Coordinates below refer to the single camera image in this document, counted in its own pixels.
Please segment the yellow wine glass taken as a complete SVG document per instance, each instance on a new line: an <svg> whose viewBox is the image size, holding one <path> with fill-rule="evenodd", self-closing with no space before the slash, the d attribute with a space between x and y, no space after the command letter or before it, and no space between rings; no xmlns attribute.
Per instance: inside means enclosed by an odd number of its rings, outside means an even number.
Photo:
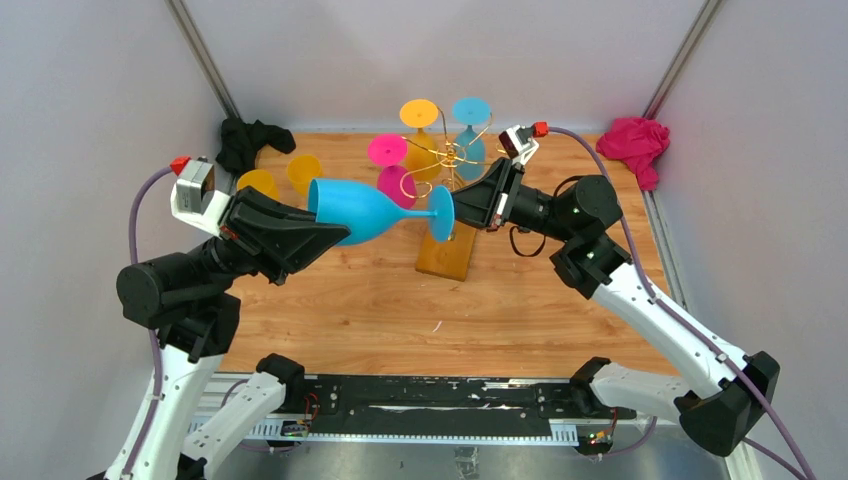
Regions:
<svg viewBox="0 0 848 480"><path fill-rule="evenodd" d="M263 195L275 200L280 200L280 193L273 175L265 169L254 169L241 175L237 180L238 191L251 187Z"/></svg>
<svg viewBox="0 0 848 480"><path fill-rule="evenodd" d="M307 196L312 180L322 177L323 169L317 157L300 155L289 161L286 175L294 191L301 196Z"/></svg>

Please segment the blue wine glass front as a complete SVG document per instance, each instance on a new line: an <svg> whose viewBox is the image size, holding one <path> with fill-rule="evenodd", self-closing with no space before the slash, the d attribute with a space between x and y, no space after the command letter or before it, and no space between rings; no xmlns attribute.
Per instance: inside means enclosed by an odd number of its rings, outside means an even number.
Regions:
<svg viewBox="0 0 848 480"><path fill-rule="evenodd" d="M376 188L353 180L316 178L307 197L308 210L319 223L339 224L351 234L339 244L359 245L387 232L402 220L424 219L431 236L438 242L450 238L455 224L451 192L436 187L424 210L404 209Z"/></svg>

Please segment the pink wine glass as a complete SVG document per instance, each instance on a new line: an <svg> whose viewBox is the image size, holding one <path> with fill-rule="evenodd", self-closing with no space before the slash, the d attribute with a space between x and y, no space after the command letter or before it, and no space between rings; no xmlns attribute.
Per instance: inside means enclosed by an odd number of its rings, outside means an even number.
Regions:
<svg viewBox="0 0 848 480"><path fill-rule="evenodd" d="M398 206L411 209L417 201L414 179L402 165L408 153L406 140L398 134L379 134L369 143L368 158L381 168L377 189Z"/></svg>

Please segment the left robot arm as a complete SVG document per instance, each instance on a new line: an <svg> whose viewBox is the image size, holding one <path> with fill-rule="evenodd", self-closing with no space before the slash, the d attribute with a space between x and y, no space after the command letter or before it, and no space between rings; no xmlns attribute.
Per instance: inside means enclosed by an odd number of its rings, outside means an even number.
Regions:
<svg viewBox="0 0 848 480"><path fill-rule="evenodd" d="M126 319L153 338L154 371L108 479L209 479L269 413L308 414L305 370L279 354L261 359L241 391L191 432L212 375L229 351L241 302L230 292L243 276L281 285L348 237L346 226L283 205L253 188L213 194L203 213L174 215L210 233L189 252L122 269L116 280Z"/></svg>

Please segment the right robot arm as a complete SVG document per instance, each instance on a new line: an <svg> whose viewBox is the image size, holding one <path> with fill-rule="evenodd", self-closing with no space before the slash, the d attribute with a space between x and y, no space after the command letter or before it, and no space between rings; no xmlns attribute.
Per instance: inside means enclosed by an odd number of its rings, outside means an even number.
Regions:
<svg viewBox="0 0 848 480"><path fill-rule="evenodd" d="M523 169L499 159L453 193L459 222L492 230L506 223L560 243L551 255L559 279L624 320L675 368L672 376L595 357L573 376L571 403L584 417L623 408L672 421L704 450L726 457L762 418L780 367L748 354L696 321L656 287L608 234L622 217L602 175L573 176L554 194L523 184Z"/></svg>

